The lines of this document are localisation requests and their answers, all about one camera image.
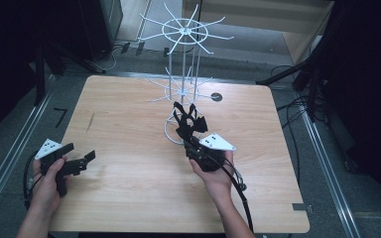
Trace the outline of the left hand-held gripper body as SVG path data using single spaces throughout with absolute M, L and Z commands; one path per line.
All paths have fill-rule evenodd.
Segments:
M 52 158 L 52 153 L 62 146 L 63 145 L 58 142 L 47 139 L 40 148 L 39 152 L 35 155 L 35 160 L 39 160 L 41 162 L 40 172 L 42 175 L 45 175 L 50 166 L 55 162 Z M 63 164 L 63 167 L 57 172 L 56 183 L 57 191 L 60 196 L 65 196 L 67 194 L 64 178 L 66 176 L 78 176 L 82 171 L 86 170 L 87 163 L 83 158 L 73 161 L 66 161 Z

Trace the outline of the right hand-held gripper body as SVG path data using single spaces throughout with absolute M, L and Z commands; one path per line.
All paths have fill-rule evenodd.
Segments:
M 204 172 L 215 172 L 220 169 L 226 161 L 224 152 L 236 150 L 235 146 L 216 133 L 199 139 L 199 142 L 199 147 L 191 145 L 185 149 L 187 157 L 195 160 Z

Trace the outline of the white wire display rack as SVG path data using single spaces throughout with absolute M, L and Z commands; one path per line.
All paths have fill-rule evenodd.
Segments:
M 203 46 L 204 41 L 209 38 L 231 40 L 231 37 L 212 35 L 208 31 L 209 26 L 221 23 L 224 18 L 210 23 L 201 23 L 196 21 L 194 16 L 198 12 L 198 4 L 195 5 L 193 13 L 189 18 L 176 17 L 170 11 L 167 4 L 164 4 L 164 7 L 171 16 L 171 19 L 165 23 L 161 23 L 147 18 L 144 15 L 140 15 L 145 23 L 150 22 L 161 27 L 159 34 L 140 38 L 141 43 L 158 37 L 164 37 L 171 43 L 171 46 L 167 48 L 166 51 L 166 55 L 169 59 L 169 65 L 165 68 L 169 80 L 166 83 L 161 83 L 155 79 L 149 78 L 151 83 L 164 89 L 164 95 L 160 98 L 153 99 L 153 102 L 168 100 L 174 106 L 174 102 L 177 101 L 181 103 L 186 112 L 189 112 L 190 106 L 192 104 L 194 105 L 200 97 L 210 98 L 210 95 L 212 94 L 204 95 L 199 92 L 200 86 L 210 82 L 210 78 L 207 80 L 198 80 L 201 52 L 211 55 L 211 52 Z M 181 76 L 172 75 L 173 54 L 177 47 L 182 48 L 183 59 Z M 164 133 L 168 140 L 175 144 L 182 145 L 184 142 L 180 136 L 175 138 L 170 134 L 170 129 L 173 125 L 177 125 L 179 127 L 179 124 L 173 115 L 173 111 L 174 109 L 165 121 Z

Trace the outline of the person's right hand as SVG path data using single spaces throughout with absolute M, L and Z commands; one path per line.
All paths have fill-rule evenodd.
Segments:
M 222 169 L 215 172 L 204 172 L 195 160 L 190 160 L 193 172 L 198 175 L 214 202 L 231 199 L 231 178 Z

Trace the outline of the person's left hand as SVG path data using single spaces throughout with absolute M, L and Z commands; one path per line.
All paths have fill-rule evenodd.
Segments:
M 43 176 L 41 173 L 41 162 L 33 161 L 34 182 L 33 198 L 29 210 L 39 215 L 51 217 L 58 209 L 60 195 L 57 191 L 56 174 L 63 167 L 67 156 L 63 155 L 56 160 Z

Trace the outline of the black upright stand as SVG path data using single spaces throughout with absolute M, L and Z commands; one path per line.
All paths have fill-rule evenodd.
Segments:
M 45 57 L 43 45 L 39 44 L 36 50 L 36 106 L 42 102 L 45 91 Z

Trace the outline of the black stand leg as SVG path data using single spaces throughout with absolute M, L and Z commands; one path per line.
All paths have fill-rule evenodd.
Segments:
M 266 78 L 266 79 L 263 79 L 263 80 L 256 80 L 255 81 L 255 84 L 256 85 L 264 85 L 264 86 L 268 86 L 272 83 L 275 83 L 293 73 L 296 73 L 306 67 L 308 67 L 310 64 L 311 64 L 311 59 L 310 58 L 307 58 L 305 60 L 303 60 L 302 62 L 296 64 L 296 65 L 293 65 L 293 66 L 290 66 L 289 68 L 285 69 L 284 71 L 278 73 L 278 74 L 275 74 L 275 75 L 272 75 L 270 76 L 269 78 Z

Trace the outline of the dark cabinet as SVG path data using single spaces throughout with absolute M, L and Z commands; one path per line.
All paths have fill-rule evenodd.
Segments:
M 112 51 L 123 19 L 120 0 L 78 0 L 85 29 L 85 57 L 98 60 Z

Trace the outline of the light wooden shelf unit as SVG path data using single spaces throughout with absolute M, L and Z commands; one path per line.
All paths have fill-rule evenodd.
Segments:
M 332 0 L 182 0 L 182 3 L 183 15 L 187 17 L 198 4 L 203 22 L 224 17 L 225 25 L 283 32 L 293 63 L 300 62 L 310 44 L 323 33 L 334 4 Z

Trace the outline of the metal floor rail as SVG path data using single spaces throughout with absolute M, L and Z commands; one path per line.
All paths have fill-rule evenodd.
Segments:
M 318 163 L 326 181 L 328 190 L 332 197 L 340 223 L 347 238 L 362 238 L 355 222 L 353 213 L 341 189 L 340 183 L 333 170 L 327 151 L 323 145 L 316 123 L 311 120 L 308 114 L 303 115 L 303 120 L 311 138 Z
M 59 78 L 45 80 L 45 96 L 38 105 L 22 99 L 0 126 L 0 194 L 45 112 Z

